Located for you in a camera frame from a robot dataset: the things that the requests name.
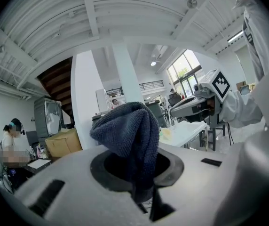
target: black hair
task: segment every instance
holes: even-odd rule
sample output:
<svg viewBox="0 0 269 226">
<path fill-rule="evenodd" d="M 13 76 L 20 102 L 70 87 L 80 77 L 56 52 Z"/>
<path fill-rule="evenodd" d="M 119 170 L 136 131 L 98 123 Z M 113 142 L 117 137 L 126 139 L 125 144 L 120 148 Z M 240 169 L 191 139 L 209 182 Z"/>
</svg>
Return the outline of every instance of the black hair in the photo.
<svg viewBox="0 0 269 226">
<path fill-rule="evenodd" d="M 11 122 L 16 126 L 16 131 L 21 131 L 22 130 L 22 124 L 21 124 L 19 119 L 14 118 L 14 119 L 11 120 Z M 12 125 L 10 125 L 10 124 L 5 125 L 3 131 L 9 132 L 10 129 L 12 129 Z"/>
</svg>

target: white pillar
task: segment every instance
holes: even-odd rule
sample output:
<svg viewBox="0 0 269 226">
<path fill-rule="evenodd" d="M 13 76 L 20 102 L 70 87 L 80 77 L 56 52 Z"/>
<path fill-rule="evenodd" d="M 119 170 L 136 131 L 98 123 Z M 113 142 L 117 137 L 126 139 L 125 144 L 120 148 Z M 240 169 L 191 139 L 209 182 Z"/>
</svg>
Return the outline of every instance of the white pillar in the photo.
<svg viewBox="0 0 269 226">
<path fill-rule="evenodd" d="M 71 98 L 76 129 L 83 150 L 97 145 L 89 132 L 92 128 L 92 117 L 99 113 L 96 97 L 98 89 L 103 89 L 103 85 L 92 51 L 74 56 L 71 69 Z"/>
<path fill-rule="evenodd" d="M 126 102 L 138 101 L 144 103 L 135 69 L 125 42 L 119 41 L 114 43 L 112 50 Z"/>
</svg>

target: person's hand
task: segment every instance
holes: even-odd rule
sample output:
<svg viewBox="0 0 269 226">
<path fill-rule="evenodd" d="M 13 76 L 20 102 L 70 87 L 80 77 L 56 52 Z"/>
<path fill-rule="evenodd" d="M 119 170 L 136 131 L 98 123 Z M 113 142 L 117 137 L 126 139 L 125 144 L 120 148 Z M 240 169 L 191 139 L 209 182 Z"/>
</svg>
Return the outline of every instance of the person's hand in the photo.
<svg viewBox="0 0 269 226">
<path fill-rule="evenodd" d="M 213 98 L 208 99 L 208 100 L 206 101 L 206 103 L 207 103 L 207 105 L 208 105 L 208 107 L 209 107 L 210 109 L 214 109 L 214 108 L 215 108 L 215 100 L 214 100 Z"/>
</svg>

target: white sleeve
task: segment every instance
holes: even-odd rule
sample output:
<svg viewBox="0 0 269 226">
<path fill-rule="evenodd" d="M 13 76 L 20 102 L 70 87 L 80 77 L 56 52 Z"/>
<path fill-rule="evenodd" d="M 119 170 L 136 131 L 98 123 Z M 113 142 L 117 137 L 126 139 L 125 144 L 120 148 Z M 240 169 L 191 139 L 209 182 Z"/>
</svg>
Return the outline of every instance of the white sleeve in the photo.
<svg viewBox="0 0 269 226">
<path fill-rule="evenodd" d="M 229 91 L 222 103 L 219 119 L 228 122 L 232 127 L 240 128 L 259 123 L 262 113 L 251 93 L 243 96 L 239 91 Z"/>
</svg>

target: railing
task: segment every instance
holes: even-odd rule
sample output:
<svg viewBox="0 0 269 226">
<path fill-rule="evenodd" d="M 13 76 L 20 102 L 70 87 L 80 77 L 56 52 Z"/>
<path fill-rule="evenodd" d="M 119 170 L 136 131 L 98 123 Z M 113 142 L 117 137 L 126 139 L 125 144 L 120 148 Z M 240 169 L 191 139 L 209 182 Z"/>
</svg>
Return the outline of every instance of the railing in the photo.
<svg viewBox="0 0 269 226">
<path fill-rule="evenodd" d="M 153 82 L 139 84 L 139 86 L 140 86 L 141 91 L 144 91 L 148 89 L 155 89 L 155 88 L 163 87 L 164 83 L 163 81 L 153 81 Z M 124 95 L 122 87 L 108 90 L 106 91 L 106 93 L 110 98 Z"/>
<path fill-rule="evenodd" d="M 123 94 L 123 90 L 122 87 L 117 88 L 117 89 L 111 89 L 106 91 L 107 95 L 109 96 L 109 98 L 113 98 L 113 97 L 117 97 L 117 96 L 122 96 Z"/>
<path fill-rule="evenodd" d="M 139 84 L 139 86 L 141 90 L 147 90 L 147 89 L 163 87 L 164 83 L 163 81 L 153 81 L 153 82 Z"/>
</svg>

